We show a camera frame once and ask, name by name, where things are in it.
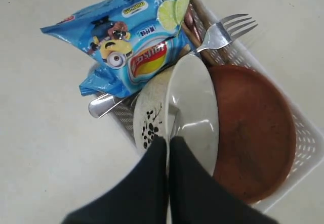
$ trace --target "dish rack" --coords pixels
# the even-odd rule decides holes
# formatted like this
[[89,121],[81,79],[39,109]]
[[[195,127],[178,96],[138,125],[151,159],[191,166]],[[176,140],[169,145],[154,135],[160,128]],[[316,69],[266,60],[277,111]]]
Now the dish rack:
[[[203,38],[206,30],[193,10],[196,26],[200,36]],[[209,19],[212,23],[217,22],[216,16],[211,15]],[[284,197],[296,184],[307,176],[315,167],[317,167],[324,156],[324,136],[319,129],[310,122],[301,112],[299,107],[290,99],[288,94],[275,81],[275,79],[261,66],[253,55],[241,44],[235,41],[233,44],[223,49],[222,56],[216,50],[209,51],[214,60],[219,64],[232,64],[243,66],[253,71],[258,71],[266,76],[284,95],[290,106],[291,113],[296,126],[296,152],[295,160],[290,173],[285,182],[271,196],[263,199],[252,206],[261,212],[267,212],[274,204]],[[125,128],[126,132],[134,142],[133,133],[133,110],[128,105],[119,105],[114,110],[115,117]]]

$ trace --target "lime slice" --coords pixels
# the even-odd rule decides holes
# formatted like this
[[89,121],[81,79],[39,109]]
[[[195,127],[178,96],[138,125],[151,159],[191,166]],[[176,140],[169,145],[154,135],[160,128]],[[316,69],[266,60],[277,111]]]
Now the lime slice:
[[177,0],[176,1],[176,21],[178,24],[181,24],[184,18],[184,15],[187,12],[187,8],[190,0]]
[[162,27],[166,30],[173,30],[177,26],[174,16],[175,0],[167,0],[163,2],[157,10],[157,19]]

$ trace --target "white bowl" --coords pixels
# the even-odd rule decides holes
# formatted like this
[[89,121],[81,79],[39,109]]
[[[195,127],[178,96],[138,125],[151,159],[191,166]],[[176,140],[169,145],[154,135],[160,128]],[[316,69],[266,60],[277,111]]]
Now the white bowl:
[[219,140],[217,101],[207,68],[193,55],[151,79],[136,102],[134,137],[140,154],[146,152],[154,135],[169,143],[171,133],[185,139],[212,175]]

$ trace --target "chip bag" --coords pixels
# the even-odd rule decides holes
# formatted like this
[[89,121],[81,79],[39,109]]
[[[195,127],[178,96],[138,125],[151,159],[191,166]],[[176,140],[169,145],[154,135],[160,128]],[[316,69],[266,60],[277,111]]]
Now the chip bag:
[[140,90],[192,44],[181,30],[189,0],[105,0],[42,28],[93,57],[82,95],[126,97]]

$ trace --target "metal fork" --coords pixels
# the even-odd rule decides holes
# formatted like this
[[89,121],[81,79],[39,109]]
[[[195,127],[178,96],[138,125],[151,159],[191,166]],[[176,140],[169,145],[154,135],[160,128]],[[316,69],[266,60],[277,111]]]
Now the metal fork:
[[258,24],[255,24],[255,20],[250,21],[252,20],[251,17],[242,18],[246,16],[248,14],[234,14],[214,23],[207,30],[201,46],[189,54],[195,55],[207,49],[221,49],[258,26]]

